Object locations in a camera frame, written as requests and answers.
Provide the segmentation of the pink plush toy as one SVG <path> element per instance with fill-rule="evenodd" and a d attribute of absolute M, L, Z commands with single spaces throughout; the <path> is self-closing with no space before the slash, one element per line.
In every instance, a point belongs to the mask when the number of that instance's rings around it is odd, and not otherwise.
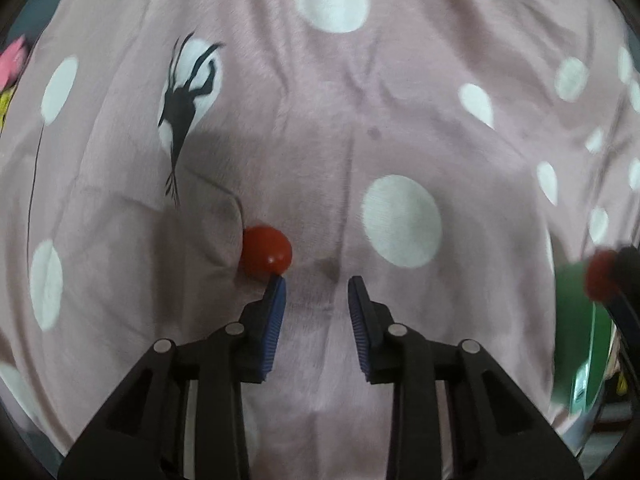
<path fill-rule="evenodd" d="M 0 56 L 0 89 L 4 90 L 17 80 L 28 60 L 29 46 L 25 36 L 11 42 Z"/>

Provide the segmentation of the red tomato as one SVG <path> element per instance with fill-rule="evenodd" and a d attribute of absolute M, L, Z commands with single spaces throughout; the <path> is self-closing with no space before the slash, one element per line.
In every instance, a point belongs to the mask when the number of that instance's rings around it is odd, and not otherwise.
<path fill-rule="evenodd" d="M 620 292 L 614 272 L 617 256 L 615 250 L 603 249 L 589 259 L 585 272 L 585 292 L 592 301 L 607 304 Z"/>
<path fill-rule="evenodd" d="M 268 281 L 291 266 L 293 248 L 288 238 L 272 226 L 251 226 L 243 232 L 239 268 L 249 278 Z"/>

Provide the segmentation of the pink polka dot cloth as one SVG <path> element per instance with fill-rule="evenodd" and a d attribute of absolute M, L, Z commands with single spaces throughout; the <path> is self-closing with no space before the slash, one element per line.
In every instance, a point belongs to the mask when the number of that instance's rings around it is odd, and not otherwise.
<path fill-rule="evenodd" d="M 346 304 L 478 340 L 559 432 L 554 274 L 639 237 L 639 75 L 613 0 L 61 0 L 1 131 L 1 382 L 65 455 L 158 338 L 293 248 L 257 479 L 379 479 L 390 389 Z"/>

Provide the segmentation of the green plastic bowl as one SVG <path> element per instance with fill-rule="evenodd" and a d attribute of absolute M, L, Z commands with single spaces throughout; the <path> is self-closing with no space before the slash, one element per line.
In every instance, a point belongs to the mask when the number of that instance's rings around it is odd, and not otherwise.
<path fill-rule="evenodd" d="M 605 307 L 585 291 L 587 263 L 555 269 L 552 401 L 572 414 L 591 410 L 604 382 L 613 337 Z"/>

